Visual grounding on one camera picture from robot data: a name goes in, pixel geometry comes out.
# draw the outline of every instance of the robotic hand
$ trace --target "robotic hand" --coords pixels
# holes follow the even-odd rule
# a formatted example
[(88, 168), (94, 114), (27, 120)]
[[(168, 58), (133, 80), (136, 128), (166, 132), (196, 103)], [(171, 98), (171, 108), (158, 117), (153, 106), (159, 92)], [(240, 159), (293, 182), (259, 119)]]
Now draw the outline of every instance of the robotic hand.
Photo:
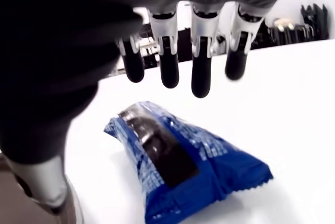
[[(91, 102), (119, 54), (127, 76), (144, 76), (137, 33), (147, 7), (163, 84), (178, 84), (176, 5), (180, 0), (2, 0), (0, 149), (28, 197), (54, 214), (68, 194), (64, 148), (71, 120)], [(192, 91), (210, 90), (219, 13), (235, 1), (226, 75), (242, 77), (251, 42), (276, 0), (192, 2)]]

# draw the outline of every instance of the plastic wrapper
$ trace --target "plastic wrapper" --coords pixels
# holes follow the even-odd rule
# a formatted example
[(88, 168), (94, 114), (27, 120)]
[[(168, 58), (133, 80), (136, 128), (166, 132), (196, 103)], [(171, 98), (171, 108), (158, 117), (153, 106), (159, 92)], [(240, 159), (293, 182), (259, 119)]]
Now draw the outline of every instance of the plastic wrapper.
[(151, 102), (112, 118), (105, 132), (137, 172), (146, 224), (175, 224), (235, 191), (273, 178), (262, 161)]

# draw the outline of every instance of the white table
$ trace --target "white table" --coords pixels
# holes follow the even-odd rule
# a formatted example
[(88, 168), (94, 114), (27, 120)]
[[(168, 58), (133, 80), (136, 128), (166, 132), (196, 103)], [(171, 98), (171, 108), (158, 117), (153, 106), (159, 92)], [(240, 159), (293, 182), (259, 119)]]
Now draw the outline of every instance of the white table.
[[(144, 224), (137, 177), (122, 145), (103, 132), (110, 117), (150, 100), (266, 162), (275, 179), (233, 193), (183, 224), (335, 223), (335, 41), (254, 50), (239, 82), (215, 57), (209, 95), (191, 92), (192, 63), (180, 64), (169, 90), (159, 69), (133, 84), (125, 75), (100, 82), (97, 96), (68, 134), (66, 172), (88, 224)], [(215, 121), (213, 116), (221, 118)]]

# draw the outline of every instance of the black fingertip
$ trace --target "black fingertip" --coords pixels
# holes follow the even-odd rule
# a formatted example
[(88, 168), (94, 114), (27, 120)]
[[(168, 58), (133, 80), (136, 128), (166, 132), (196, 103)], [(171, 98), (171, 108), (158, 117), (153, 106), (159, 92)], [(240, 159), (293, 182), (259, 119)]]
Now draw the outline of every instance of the black fingertip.
[(225, 73), (227, 78), (236, 81), (240, 79), (245, 71), (247, 63), (247, 54), (243, 51), (228, 50)]
[(179, 68), (177, 54), (160, 56), (161, 78), (166, 88), (175, 88), (179, 83)]
[(144, 63), (140, 52), (134, 53), (130, 42), (125, 42), (125, 52), (123, 61), (127, 77), (133, 83), (139, 83), (144, 78)]
[(206, 55), (193, 57), (192, 92), (198, 98), (204, 98), (210, 90), (211, 58)]

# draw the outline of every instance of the blue snack package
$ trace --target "blue snack package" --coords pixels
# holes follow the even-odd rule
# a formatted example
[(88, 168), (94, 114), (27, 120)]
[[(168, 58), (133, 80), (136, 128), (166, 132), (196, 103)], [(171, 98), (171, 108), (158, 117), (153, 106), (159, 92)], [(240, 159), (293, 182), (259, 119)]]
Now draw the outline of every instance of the blue snack package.
[(104, 131), (124, 145), (137, 172), (146, 224), (179, 223), (273, 179), (262, 161), (151, 102), (128, 107)]

